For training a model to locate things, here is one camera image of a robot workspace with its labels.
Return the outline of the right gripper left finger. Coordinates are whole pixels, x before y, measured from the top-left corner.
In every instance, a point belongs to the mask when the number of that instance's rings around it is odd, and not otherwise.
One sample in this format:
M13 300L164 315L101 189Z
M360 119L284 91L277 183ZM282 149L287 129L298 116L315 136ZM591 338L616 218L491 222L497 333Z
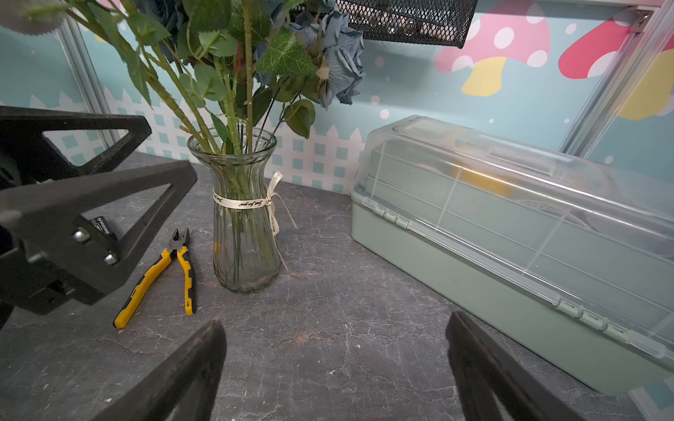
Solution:
M226 332L214 319L96 420L209 420L226 359Z

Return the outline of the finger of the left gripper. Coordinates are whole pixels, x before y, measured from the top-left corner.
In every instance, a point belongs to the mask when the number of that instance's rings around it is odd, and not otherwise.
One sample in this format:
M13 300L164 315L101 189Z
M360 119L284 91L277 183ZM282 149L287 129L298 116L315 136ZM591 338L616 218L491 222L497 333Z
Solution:
M151 135L142 116L1 107L1 180L45 182L117 168Z
M70 300L94 305L121 288L198 180L187 161L86 175L1 193L1 313L47 315ZM132 194L165 191L114 240L84 212Z

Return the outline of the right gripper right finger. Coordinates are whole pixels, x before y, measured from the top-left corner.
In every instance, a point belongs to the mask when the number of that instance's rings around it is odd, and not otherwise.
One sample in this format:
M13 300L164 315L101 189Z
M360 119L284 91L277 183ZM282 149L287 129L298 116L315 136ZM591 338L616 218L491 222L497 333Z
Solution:
M500 347L465 312L454 312L446 328L448 359L467 420L580 420Z

